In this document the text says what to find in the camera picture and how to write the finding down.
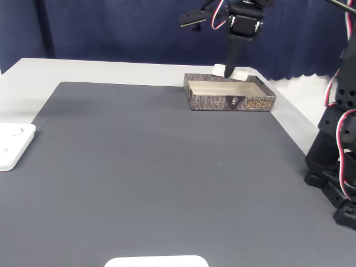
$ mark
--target gray tabletop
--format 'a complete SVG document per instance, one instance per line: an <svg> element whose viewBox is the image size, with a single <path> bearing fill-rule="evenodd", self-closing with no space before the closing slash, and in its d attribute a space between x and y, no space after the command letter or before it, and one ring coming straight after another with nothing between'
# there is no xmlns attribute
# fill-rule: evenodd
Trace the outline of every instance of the gray tabletop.
<svg viewBox="0 0 356 267"><path fill-rule="evenodd" d="M62 83L33 123L0 174L0 266L354 264L356 233L304 183L303 153L268 112L191 111L178 87Z"/></svg>

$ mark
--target navy backdrop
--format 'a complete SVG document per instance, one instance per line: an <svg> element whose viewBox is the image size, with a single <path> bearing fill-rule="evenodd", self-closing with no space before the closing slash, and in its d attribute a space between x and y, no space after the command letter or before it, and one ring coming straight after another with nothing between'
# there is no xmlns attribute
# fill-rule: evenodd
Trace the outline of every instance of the navy backdrop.
<svg viewBox="0 0 356 267"><path fill-rule="evenodd" d="M35 0L0 0L0 68L49 57ZM224 30L180 28L204 0L43 0L56 58L185 65L224 63ZM266 78L333 74L347 45L344 12L324 0L276 0L238 65Z"/></svg>

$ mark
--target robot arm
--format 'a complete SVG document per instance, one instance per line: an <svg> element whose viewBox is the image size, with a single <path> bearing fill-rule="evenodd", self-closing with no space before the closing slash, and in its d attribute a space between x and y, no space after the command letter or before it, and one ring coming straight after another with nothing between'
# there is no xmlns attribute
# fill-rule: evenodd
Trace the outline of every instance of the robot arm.
<svg viewBox="0 0 356 267"><path fill-rule="evenodd" d="M326 1L356 15L356 10L346 4L337 0ZM183 14L179 19L181 27L192 25L193 31L200 31L200 23L214 15L215 10L209 7L212 2L214 0L206 0L200 9ZM245 44L251 42L260 32L264 18L263 8L273 7L274 4L275 0L241 0L229 3L226 10L218 11L216 17L226 20L225 32L229 40L225 60L225 78L229 78L233 73Z"/></svg>

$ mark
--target white object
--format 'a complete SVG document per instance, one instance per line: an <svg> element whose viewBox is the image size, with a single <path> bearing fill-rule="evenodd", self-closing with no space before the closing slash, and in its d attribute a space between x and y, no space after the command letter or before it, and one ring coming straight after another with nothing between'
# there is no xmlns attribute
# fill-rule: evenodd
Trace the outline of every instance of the white object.
<svg viewBox="0 0 356 267"><path fill-rule="evenodd" d="M0 123L0 171L13 169L31 143L35 125Z"/></svg>
<svg viewBox="0 0 356 267"><path fill-rule="evenodd" d="M225 73L225 65L215 64L214 68L212 69L212 74L215 76L223 77ZM249 70L247 68L236 67L233 74L231 74L230 78L239 80L239 81L246 81L249 77Z"/></svg>
<svg viewBox="0 0 356 267"><path fill-rule="evenodd" d="M200 256L154 256L115 258L105 267L209 267Z"/></svg>
<svg viewBox="0 0 356 267"><path fill-rule="evenodd" d="M211 74L213 69L208 66L23 58L0 79L0 122L31 123L63 81L182 87L184 73ZM262 77L252 68L243 69ZM300 81L297 80L303 80L303 84L298 85ZM310 120L319 121L325 110L323 96L327 84L328 81L317 76L302 76L293 82L273 82L274 86L270 87L277 95L272 115L304 153L308 152L318 133L317 123Z"/></svg>

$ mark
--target open box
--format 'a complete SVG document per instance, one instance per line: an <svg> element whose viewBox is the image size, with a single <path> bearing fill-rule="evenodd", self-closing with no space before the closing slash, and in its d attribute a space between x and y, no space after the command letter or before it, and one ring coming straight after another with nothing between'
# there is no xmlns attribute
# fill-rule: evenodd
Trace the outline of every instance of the open box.
<svg viewBox="0 0 356 267"><path fill-rule="evenodd" d="M270 111L276 95L257 76L246 81L211 74L184 74L192 110Z"/></svg>

